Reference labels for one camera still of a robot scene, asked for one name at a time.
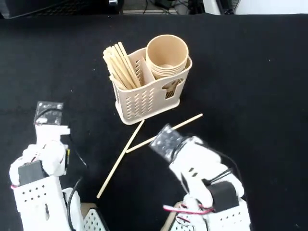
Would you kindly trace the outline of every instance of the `robotic hand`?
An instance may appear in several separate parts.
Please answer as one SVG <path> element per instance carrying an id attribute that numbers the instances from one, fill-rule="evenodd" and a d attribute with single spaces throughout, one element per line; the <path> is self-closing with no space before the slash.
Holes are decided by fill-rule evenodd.
<path id="1" fill-rule="evenodd" d="M 60 125 L 62 107 L 62 103 L 38 103 L 34 120 L 37 142 L 11 164 L 11 188 L 23 229 L 105 231 L 96 210 L 83 219 L 75 188 L 61 188 L 59 176 L 66 174 L 70 153 L 68 146 L 61 143 L 61 136 L 70 134 L 68 126 Z"/>
<path id="2" fill-rule="evenodd" d="M 170 163 L 187 193 L 180 208 L 164 205 L 177 212 L 171 231 L 250 231 L 242 183 L 221 163 L 219 154 L 198 137 L 184 138 L 169 125 L 150 147 Z"/>

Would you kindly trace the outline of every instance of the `chopstick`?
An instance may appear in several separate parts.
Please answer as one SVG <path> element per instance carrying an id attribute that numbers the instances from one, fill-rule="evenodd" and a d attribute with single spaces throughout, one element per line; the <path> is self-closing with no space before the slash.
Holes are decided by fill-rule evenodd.
<path id="1" fill-rule="evenodd" d="M 141 87 L 136 72 L 121 42 L 103 51 L 103 59 L 113 76 L 110 80 L 120 89 L 131 90 Z"/>

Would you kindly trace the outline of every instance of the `black cloth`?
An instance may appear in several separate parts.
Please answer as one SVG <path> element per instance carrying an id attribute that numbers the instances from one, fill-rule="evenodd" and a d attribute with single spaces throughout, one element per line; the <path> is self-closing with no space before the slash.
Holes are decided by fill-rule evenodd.
<path id="1" fill-rule="evenodd" d="M 120 121 L 101 55 L 118 41 L 133 52 L 154 36 L 174 34 L 187 42 L 193 60 L 180 105 L 146 120 L 134 144 L 166 123 L 203 113 L 179 132 L 198 135 L 237 162 L 255 230 L 307 230 L 307 25 L 306 15 L 1 20 L 1 229 L 21 230 L 8 173 L 36 141 L 39 100 L 64 102 L 64 120 L 90 167 L 78 192 L 99 206 L 110 230 L 162 227 L 168 215 L 162 204 L 175 204 L 184 191 L 148 147 L 124 157 L 96 200 L 136 127 Z M 82 172 L 72 154 L 63 188 Z"/>

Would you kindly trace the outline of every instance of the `utensil holder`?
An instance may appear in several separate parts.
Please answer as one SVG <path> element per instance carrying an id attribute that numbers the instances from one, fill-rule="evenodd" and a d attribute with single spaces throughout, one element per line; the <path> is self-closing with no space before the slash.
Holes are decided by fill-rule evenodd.
<path id="1" fill-rule="evenodd" d="M 145 62 L 146 48 L 128 55 L 142 87 L 122 90 L 114 83 L 115 107 L 124 124 L 132 125 L 141 120 L 175 108 L 180 103 L 192 60 L 188 57 L 185 69 L 180 73 L 156 80 Z"/>

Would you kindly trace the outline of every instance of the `red wire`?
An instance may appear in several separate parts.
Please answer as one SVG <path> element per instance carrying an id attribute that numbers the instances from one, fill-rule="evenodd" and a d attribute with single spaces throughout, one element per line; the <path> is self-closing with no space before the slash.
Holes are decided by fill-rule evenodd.
<path id="1" fill-rule="evenodd" d="M 186 213 L 186 214 L 196 214 L 196 215 L 205 215 L 207 213 L 212 212 L 214 209 L 210 208 L 204 211 L 192 211 L 192 210 L 188 210 L 188 209 L 180 209 L 180 208 L 174 208 L 174 207 L 170 207 L 167 205 L 163 206 L 164 210 L 169 211 L 169 212 L 178 212 L 178 213 Z"/>
<path id="2" fill-rule="evenodd" d="M 185 219 L 185 218 L 183 218 L 183 217 L 177 216 L 177 218 L 179 218 L 179 219 L 181 219 L 181 220 L 183 220 L 183 221 L 186 221 L 186 222 L 190 223 L 190 221 L 189 221 L 188 219 Z"/>

